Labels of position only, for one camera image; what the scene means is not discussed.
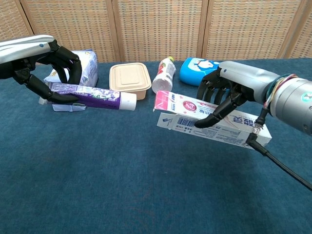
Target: barcode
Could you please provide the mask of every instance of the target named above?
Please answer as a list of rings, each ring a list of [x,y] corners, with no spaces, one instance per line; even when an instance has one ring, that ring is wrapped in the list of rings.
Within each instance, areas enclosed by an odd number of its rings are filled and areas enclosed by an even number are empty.
[[[180,117],[177,123],[188,127],[194,127],[195,121]]]

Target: background wall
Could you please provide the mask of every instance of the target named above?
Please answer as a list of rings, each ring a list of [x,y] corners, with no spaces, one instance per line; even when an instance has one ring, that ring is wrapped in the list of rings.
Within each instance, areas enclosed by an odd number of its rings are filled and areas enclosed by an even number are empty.
[[[0,40],[50,34],[99,62],[312,57],[311,0],[2,0]]]

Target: red logo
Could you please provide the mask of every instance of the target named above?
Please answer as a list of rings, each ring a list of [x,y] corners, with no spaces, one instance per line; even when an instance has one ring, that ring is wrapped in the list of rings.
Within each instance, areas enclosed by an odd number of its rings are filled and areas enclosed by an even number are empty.
[[[196,105],[190,101],[184,101],[183,106],[188,111],[195,111],[196,110]]]

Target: black cable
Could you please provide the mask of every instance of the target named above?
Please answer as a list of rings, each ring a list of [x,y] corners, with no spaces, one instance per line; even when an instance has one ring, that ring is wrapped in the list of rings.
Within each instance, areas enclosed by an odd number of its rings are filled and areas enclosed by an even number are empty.
[[[312,184],[307,182],[305,179],[301,178],[299,175],[297,175],[295,172],[293,172],[291,169],[289,169],[287,166],[285,166],[283,163],[281,163],[277,158],[275,158],[266,148],[264,148],[259,142],[256,141],[258,138],[257,136],[257,127],[263,127],[265,122],[265,116],[269,112],[268,109],[262,108],[261,114],[259,115],[258,119],[255,121],[255,132],[252,132],[249,134],[246,143],[250,145],[252,148],[254,148],[256,151],[260,152],[263,156],[268,157],[272,162],[274,162],[278,167],[280,167],[283,171],[285,171],[287,174],[289,174],[291,177],[293,177],[295,180],[297,180],[299,183],[304,185],[307,189],[312,191]]]

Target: colorful wires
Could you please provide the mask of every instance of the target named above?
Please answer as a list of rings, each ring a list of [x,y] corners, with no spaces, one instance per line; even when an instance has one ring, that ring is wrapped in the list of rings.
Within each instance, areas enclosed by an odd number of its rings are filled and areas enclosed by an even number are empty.
[[[285,74],[282,75],[278,78],[276,78],[272,84],[270,85],[268,91],[267,91],[267,100],[264,102],[263,108],[267,109],[270,102],[273,100],[273,98],[275,97],[275,94],[277,92],[277,90],[283,85],[285,84],[285,82],[287,82],[288,80],[292,79],[292,78],[297,78],[298,76],[296,74]]]

